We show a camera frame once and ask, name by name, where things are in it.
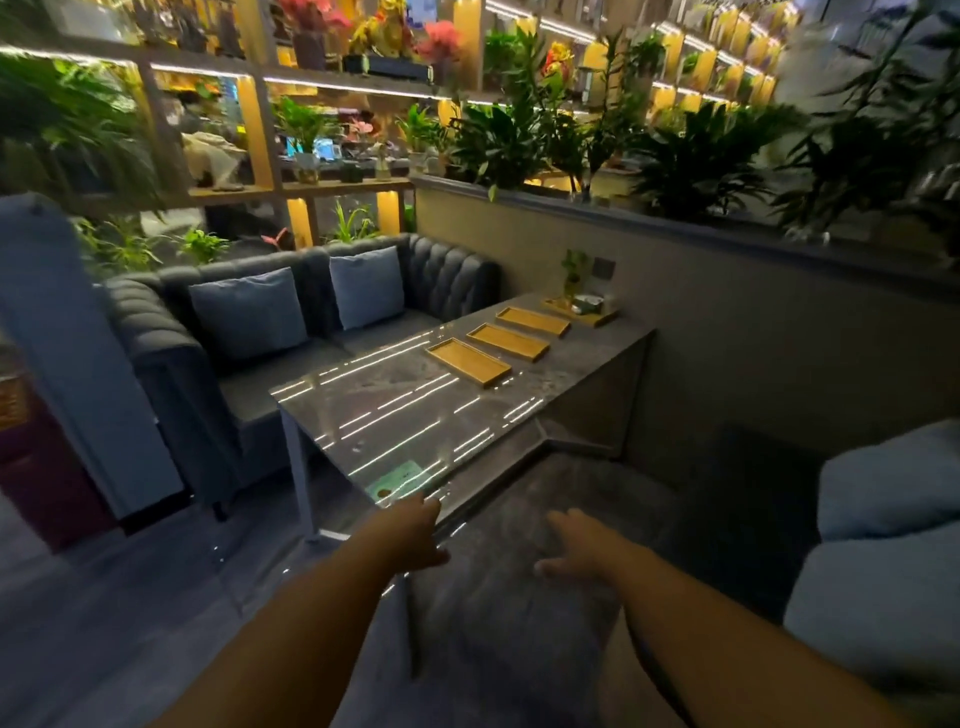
pillow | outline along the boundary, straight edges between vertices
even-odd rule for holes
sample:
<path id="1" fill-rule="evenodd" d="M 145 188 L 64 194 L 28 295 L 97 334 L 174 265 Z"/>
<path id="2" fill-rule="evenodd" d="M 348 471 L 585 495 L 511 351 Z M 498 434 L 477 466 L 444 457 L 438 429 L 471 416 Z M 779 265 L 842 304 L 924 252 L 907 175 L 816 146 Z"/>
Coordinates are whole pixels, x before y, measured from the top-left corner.
<path id="1" fill-rule="evenodd" d="M 403 313 L 403 277 L 396 246 L 333 256 L 330 278 L 344 331 Z"/>
<path id="2" fill-rule="evenodd" d="M 820 473 L 824 541 L 899 536 L 960 517 L 960 420 L 845 452 Z"/>
<path id="3" fill-rule="evenodd" d="M 306 341 L 290 268 L 189 287 L 201 325 L 234 361 L 290 349 Z"/>
<path id="4" fill-rule="evenodd" d="M 960 689 L 960 522 L 894 539 L 821 544 L 783 626 L 879 688 Z"/>

sofa cushion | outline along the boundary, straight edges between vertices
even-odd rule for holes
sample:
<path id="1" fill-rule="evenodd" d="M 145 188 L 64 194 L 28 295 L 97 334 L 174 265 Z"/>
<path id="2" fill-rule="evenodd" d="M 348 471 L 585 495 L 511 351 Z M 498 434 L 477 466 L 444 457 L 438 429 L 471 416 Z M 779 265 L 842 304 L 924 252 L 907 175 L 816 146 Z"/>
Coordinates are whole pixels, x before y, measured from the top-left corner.
<path id="1" fill-rule="evenodd" d="M 190 286 L 204 328 L 232 361 L 299 346 L 306 326 L 289 268 Z"/>
<path id="2" fill-rule="evenodd" d="M 960 518 L 960 420 L 829 460 L 817 522 L 825 541 L 898 536 Z"/>
<path id="3" fill-rule="evenodd" d="M 312 338 L 295 349 L 254 361 L 242 372 L 222 376 L 220 390 L 237 420 L 241 437 L 244 428 L 254 421 L 278 417 L 270 390 L 311 372 L 335 367 L 348 358 L 347 352 L 329 341 Z"/>
<path id="4" fill-rule="evenodd" d="M 330 279 L 344 330 L 403 312 L 403 278 L 394 247 L 332 257 Z"/>
<path id="5" fill-rule="evenodd" d="M 960 689 L 960 522 L 890 539 L 827 542 L 806 559 L 783 619 L 881 689 Z"/>
<path id="6" fill-rule="evenodd" d="M 408 308 L 399 316 L 381 321 L 372 326 L 355 328 L 350 331 L 339 331 L 331 335 L 331 339 L 341 348 L 359 356 L 374 349 L 416 336 L 431 328 L 438 327 L 442 321 Z"/>

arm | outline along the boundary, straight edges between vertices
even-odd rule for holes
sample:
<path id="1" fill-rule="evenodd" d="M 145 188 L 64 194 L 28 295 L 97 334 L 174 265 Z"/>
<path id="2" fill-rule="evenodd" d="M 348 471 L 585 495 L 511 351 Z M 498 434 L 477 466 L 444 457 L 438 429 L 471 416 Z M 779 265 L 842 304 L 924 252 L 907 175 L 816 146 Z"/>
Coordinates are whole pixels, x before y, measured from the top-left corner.
<path id="1" fill-rule="evenodd" d="M 153 728 L 323 728 L 347 690 L 390 579 L 445 563 L 440 502 L 377 512 L 329 558 L 283 587 Z"/>
<path id="2" fill-rule="evenodd" d="M 538 569 L 613 586 L 701 728 L 909 725 L 862 680 L 649 548 L 577 509 L 547 519 L 566 556 Z"/>

beige wall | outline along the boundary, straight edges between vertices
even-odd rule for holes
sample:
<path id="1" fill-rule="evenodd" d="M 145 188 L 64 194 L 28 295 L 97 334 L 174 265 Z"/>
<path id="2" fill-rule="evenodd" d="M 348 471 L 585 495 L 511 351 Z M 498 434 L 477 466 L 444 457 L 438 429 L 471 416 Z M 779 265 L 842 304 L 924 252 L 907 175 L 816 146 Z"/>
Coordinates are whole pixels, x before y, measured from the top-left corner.
<path id="1" fill-rule="evenodd" d="M 837 452 L 957 411 L 960 305 L 438 190 L 417 216 L 500 263 L 505 296 L 557 293 L 567 247 L 616 261 L 617 298 L 658 328 L 627 458 L 666 482 L 725 421 Z"/>

rectangular wooden tray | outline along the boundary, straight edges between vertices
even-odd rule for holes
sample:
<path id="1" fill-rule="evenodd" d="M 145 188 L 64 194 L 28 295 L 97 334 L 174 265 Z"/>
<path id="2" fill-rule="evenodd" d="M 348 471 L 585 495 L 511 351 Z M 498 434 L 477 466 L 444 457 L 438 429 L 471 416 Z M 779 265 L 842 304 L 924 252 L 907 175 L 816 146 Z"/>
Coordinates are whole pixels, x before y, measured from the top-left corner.
<path id="1" fill-rule="evenodd" d="M 558 319 L 556 316 L 547 316 L 545 313 L 528 311 L 526 308 L 516 308 L 511 305 L 496 314 L 496 318 L 517 326 L 546 331 L 555 336 L 563 336 L 570 328 L 568 321 Z"/>
<path id="2" fill-rule="evenodd" d="M 442 341 L 427 349 L 427 353 L 483 387 L 489 387 L 513 369 L 495 356 L 483 353 L 460 339 Z"/>
<path id="3" fill-rule="evenodd" d="M 467 334 L 474 341 L 482 341 L 504 352 L 514 353 L 530 361 L 537 361 L 550 348 L 549 342 L 533 336 L 517 333 L 508 328 L 496 327 L 493 324 L 483 324 Z"/>
<path id="4" fill-rule="evenodd" d="M 579 321 L 593 328 L 602 327 L 608 321 L 615 319 L 616 315 L 620 312 L 619 308 L 608 308 L 604 304 L 600 313 L 574 313 L 570 309 L 566 299 L 543 299 L 543 305 L 551 311 L 556 311 L 569 319 Z"/>

